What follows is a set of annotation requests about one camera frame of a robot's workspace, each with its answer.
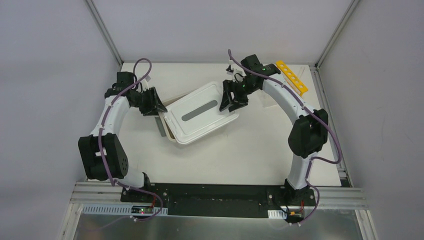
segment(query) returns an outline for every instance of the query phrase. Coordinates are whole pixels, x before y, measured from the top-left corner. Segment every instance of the white partition wall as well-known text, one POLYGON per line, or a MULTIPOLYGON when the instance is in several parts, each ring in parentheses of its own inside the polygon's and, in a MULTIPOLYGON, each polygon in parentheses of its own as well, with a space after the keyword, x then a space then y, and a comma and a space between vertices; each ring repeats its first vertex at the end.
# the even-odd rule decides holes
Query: white partition wall
POLYGON ((56 239, 118 65, 83 1, 3 0, 0 30, 0 239, 56 239))
POLYGON ((95 0, 124 61, 315 64, 351 0, 95 0))
POLYGON ((422 0, 362 1, 320 70, 349 173, 382 240, 424 233, 423 12, 422 0))

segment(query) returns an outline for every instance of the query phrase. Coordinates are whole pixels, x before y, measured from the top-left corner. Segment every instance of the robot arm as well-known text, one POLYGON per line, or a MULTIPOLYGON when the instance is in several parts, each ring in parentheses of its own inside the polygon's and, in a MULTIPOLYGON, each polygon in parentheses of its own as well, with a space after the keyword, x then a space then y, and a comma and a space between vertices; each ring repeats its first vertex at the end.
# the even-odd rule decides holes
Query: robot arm
POLYGON ((133 73, 117 73, 116 83, 104 94, 105 105, 97 125, 89 136, 79 138, 78 148, 88 179, 100 181, 108 179, 98 145, 99 129, 103 128, 100 137, 113 179, 119 179, 122 184, 135 188, 141 188, 145 184, 147 176, 129 166, 127 155, 118 139, 118 134, 130 107, 139 108, 143 116, 157 116, 158 112, 166 112, 167 109, 159 99, 154 87, 144 88, 141 92, 137 91, 137 88, 133 88, 117 97, 122 90, 133 83, 133 73), (107 116, 104 124, 102 124, 105 115, 107 116))
POLYGON ((303 101, 304 107, 302 107, 298 102, 298 99, 302 98, 297 93, 290 93, 285 89, 287 82, 275 65, 263 66, 256 55, 246 57, 241 61, 241 65, 255 73, 277 79, 282 85, 245 71, 246 76, 242 80, 233 79, 223 82, 223 96, 219 110, 228 109, 231 112, 247 106, 249 102, 247 96, 259 89, 270 95, 284 110, 293 124, 288 137, 288 145, 293 152, 293 161, 284 186, 289 192, 286 196, 287 201, 295 201, 308 191, 306 177, 310 171, 311 158, 321 151, 328 139, 325 127, 306 112, 304 107, 312 110, 326 124, 328 123, 328 114, 324 109, 314 109, 305 101, 303 101))

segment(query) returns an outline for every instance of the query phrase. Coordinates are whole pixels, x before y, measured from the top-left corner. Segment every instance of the yellow plastic rack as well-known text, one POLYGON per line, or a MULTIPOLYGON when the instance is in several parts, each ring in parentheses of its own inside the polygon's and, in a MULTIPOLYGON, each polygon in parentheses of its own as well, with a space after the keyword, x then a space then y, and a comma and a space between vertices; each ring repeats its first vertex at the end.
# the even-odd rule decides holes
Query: yellow plastic rack
POLYGON ((277 61, 275 62, 278 69, 281 70, 281 72, 284 73, 284 75, 288 78, 289 81, 287 83, 293 88, 293 90, 299 94, 301 97, 304 93, 308 91, 308 88, 305 86, 305 84, 295 75, 292 70, 283 62, 283 61, 277 61))

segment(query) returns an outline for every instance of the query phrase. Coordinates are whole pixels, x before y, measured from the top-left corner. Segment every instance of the metal frame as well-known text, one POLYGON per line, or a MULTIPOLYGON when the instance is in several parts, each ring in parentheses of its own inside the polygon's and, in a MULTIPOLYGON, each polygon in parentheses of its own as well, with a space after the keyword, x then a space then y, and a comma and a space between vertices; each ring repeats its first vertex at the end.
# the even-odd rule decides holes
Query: metal frame
MULTIPOLYGON (((320 192, 319 209, 322 210, 355 210, 357 222, 362 238, 364 240, 378 240, 373 220, 369 211, 369 206, 365 198, 364 191, 355 187, 318 187, 320 192)), ((121 202, 122 188, 111 186, 109 182, 88 181, 77 182, 73 189, 65 220, 62 224, 60 240, 74 239, 77 225, 84 207, 98 204, 110 208, 120 206, 149 205, 146 203, 121 202)), ((103 215, 116 215, 113 212, 105 211, 103 215)))
MULTIPOLYGON (((318 207, 320 209, 368 209, 362 188, 320 186, 318 190, 320 193, 318 207)), ((70 198, 70 204, 128 205, 128 202, 121 202, 121 193, 122 187, 111 186, 109 182, 77 182, 70 198)), ((133 202, 133 204, 149 205, 150 202, 133 202)))
MULTIPOLYGON (((97 10, 93 0, 84 0, 86 6, 93 17, 95 24, 97 25, 106 45, 110 52, 115 58, 117 64, 122 67, 124 63, 121 58, 119 51, 114 44, 114 41, 107 30, 105 23, 103 22, 99 11, 97 10)), ((335 130, 334 121, 332 119, 331 107, 327 96, 325 94, 324 86, 321 82, 319 69, 329 52, 346 26, 350 16, 353 14, 361 0, 352 0, 346 12, 344 13, 340 23, 329 39, 325 49, 319 57, 317 63, 314 66, 310 66, 312 73, 313 82, 316 86, 316 93, 318 95, 319 103, 329 113, 329 125, 335 130)), ((359 228, 364 240, 377 240, 376 230, 374 227, 373 220, 369 206, 367 204, 364 191, 361 188, 353 187, 352 179, 347 172, 347 166, 345 159, 337 166, 339 176, 341 180, 348 180, 351 187, 319 187, 321 199, 318 205, 319 209, 325 210, 355 210, 356 217, 358 220, 359 228)), ((80 215, 83 212, 84 206, 92 204, 105 204, 110 206, 122 206, 128 205, 128 202, 121 202, 122 188, 113 187, 108 182, 77 182, 75 184, 70 204, 68 206, 65 219, 63 221, 59 239, 61 240, 72 240, 74 238, 77 225, 80 219, 80 215)))
MULTIPOLYGON (((323 86, 323 83, 321 81, 320 73, 317 71, 315 66, 309 66, 309 69, 310 69, 310 72, 312 74, 312 81, 313 81, 313 84, 315 85, 315 91, 316 91, 316 94, 318 95, 319 104, 325 110, 327 110, 327 112, 328 112, 328 125, 334 131, 335 136, 338 138, 337 131, 336 131, 336 128, 334 126, 333 114, 332 114, 332 111, 331 111, 330 102, 327 99, 326 91, 324 90, 324 86, 323 86)), ((333 155, 337 156, 336 146, 334 145, 334 142, 333 142, 332 139, 330 140, 330 144, 332 146, 333 155)), ((348 168, 346 166, 345 156, 342 156, 341 163, 337 165, 337 168, 338 168, 338 171, 339 171, 340 179, 341 180, 347 179, 349 181, 350 186, 354 187, 351 176, 349 175, 349 172, 347 170, 348 168)))
POLYGON ((333 48, 334 43, 337 41, 337 39, 340 36, 340 33, 345 28, 346 24, 349 21, 349 18, 354 13, 356 7, 358 6, 359 2, 361 0, 352 0, 347 7, 346 12, 344 13, 343 17, 341 18, 341 21, 335 28, 334 33, 332 34, 330 40, 328 41, 327 45, 324 48, 324 51, 321 53, 321 56, 319 56, 318 62, 315 64, 315 67, 317 70, 320 70, 321 65, 323 64, 324 60, 327 58, 330 50, 333 48))
POLYGON ((96 5, 94 4, 93 0, 85 0, 85 4, 88 10, 90 11, 90 14, 93 17, 94 22, 97 25, 98 30, 100 31, 104 41, 106 42, 107 47, 109 48, 119 67, 122 67, 124 61, 122 60, 121 55, 118 52, 117 46, 112 40, 111 34, 106 28, 105 23, 103 22, 102 17, 100 16, 100 13, 96 8, 96 5))
POLYGON ((70 203, 68 205, 65 218, 60 228, 59 240, 73 240, 77 230, 81 212, 83 211, 81 203, 70 203))

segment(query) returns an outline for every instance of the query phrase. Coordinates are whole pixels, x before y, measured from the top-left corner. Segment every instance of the container lid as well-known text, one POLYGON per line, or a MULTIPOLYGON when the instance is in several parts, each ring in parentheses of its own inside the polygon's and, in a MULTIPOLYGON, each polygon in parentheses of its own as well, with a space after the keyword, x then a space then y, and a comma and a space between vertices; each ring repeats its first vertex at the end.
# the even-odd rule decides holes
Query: container lid
POLYGON ((222 83, 213 81, 166 106, 163 117, 177 143, 192 143, 239 116, 228 109, 220 112, 222 97, 222 83))

